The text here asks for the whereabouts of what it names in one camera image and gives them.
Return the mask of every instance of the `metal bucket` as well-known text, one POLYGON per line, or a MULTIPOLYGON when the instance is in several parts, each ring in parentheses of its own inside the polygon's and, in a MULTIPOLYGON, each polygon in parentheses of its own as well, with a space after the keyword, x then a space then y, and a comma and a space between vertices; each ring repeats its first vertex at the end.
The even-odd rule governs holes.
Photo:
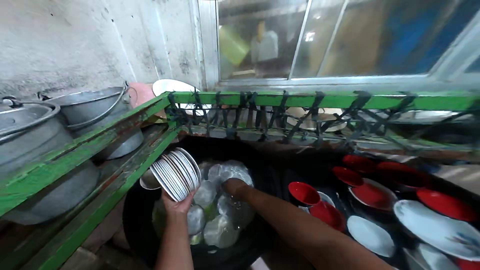
MULTIPOLYGON (((123 87, 109 87, 51 98, 48 102, 61 106, 60 114, 65 117, 67 127, 75 137, 80 137, 128 112, 131 108, 128 100, 123 97, 124 93, 126 92, 123 87)), ((143 140, 140 128, 134 128, 98 153, 95 158, 111 160, 122 157, 137 149, 143 140)))
MULTIPOLYGON (((41 155, 73 142, 72 136, 55 117, 60 108, 51 107, 26 102, 21 108, 0 110, 0 175, 11 174, 28 163, 40 161, 41 155)), ((99 176, 100 171, 93 163, 85 161, 2 218, 23 225, 52 219, 87 197, 99 176)))

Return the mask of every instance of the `red bowl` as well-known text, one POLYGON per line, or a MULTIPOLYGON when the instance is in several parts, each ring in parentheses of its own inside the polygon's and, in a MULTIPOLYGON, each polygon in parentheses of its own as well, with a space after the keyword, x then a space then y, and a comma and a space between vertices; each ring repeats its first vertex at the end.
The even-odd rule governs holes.
POLYGON ((461 270, 480 270, 480 262, 456 259, 456 264, 461 270))
POLYGON ((315 205, 320 202, 320 195, 318 195, 317 190, 309 184, 291 182, 288 184, 288 191, 301 203, 315 205))
POLYGON ((417 190, 417 197, 426 206, 452 219, 461 221, 478 219, 477 212, 470 205, 445 193, 424 188, 417 190))
POLYGON ((330 225, 335 230, 341 232, 345 230, 345 217, 330 204, 322 201, 310 207, 308 210, 312 216, 330 225))
POLYGON ((371 161, 369 158, 346 155, 343 157, 343 163, 357 172, 372 173, 375 172, 377 164, 371 161))
POLYGON ((400 191, 423 188, 430 180, 428 174, 398 162, 380 162, 377 165, 377 171, 386 180, 391 180, 407 188, 400 191))
POLYGON ((335 166, 332 169, 335 176, 342 182, 350 186, 361 186, 363 185, 363 178, 360 174, 349 170, 345 167, 335 166))
POLYGON ((395 202, 391 194, 369 183, 354 187, 351 191, 358 201, 375 209, 391 211, 395 202))

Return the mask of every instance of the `person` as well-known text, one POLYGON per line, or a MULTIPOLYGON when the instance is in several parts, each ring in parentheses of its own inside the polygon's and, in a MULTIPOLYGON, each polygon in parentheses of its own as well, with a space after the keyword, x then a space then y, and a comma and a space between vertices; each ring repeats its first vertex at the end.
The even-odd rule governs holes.
MULTIPOLYGON (((236 200, 247 202, 317 270, 392 270, 390 265, 345 234, 280 198, 263 193, 236 178, 228 179, 223 188, 236 200)), ((194 193, 181 202, 174 202, 162 191, 167 225, 155 270, 193 270, 187 212, 194 193)))

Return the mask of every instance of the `glass window pane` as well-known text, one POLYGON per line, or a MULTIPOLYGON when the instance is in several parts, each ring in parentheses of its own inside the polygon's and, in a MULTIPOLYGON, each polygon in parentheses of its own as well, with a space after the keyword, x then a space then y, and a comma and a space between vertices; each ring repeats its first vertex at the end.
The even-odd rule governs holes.
POLYGON ((478 8, 477 0, 351 0, 320 76, 426 73, 478 8))
POLYGON ((468 68, 467 73, 480 72, 480 57, 478 57, 468 68))
POLYGON ((312 0, 292 77, 316 77, 344 0, 312 0))
POLYGON ((218 2, 220 78, 286 78, 307 0, 218 2))

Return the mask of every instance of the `concrete wall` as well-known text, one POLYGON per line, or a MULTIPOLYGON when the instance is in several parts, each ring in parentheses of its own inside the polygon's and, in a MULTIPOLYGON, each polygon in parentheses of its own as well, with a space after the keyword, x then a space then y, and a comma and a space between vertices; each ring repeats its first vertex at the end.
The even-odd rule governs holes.
POLYGON ((0 1, 0 97, 173 78, 202 87, 196 0, 0 1))

